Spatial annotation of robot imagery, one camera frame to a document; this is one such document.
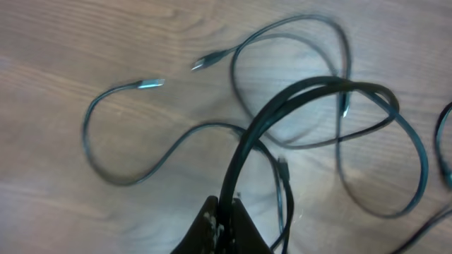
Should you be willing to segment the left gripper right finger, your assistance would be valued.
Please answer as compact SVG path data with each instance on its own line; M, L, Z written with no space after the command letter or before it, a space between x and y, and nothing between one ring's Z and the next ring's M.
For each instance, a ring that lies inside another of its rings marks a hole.
M273 254L238 198L232 201L230 229L231 240L228 253Z

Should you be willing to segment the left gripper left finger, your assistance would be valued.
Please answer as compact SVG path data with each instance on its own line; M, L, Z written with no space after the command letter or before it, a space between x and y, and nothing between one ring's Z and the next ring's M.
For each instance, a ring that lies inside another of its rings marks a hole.
M189 230L171 254L211 254L218 239L218 198L208 196Z

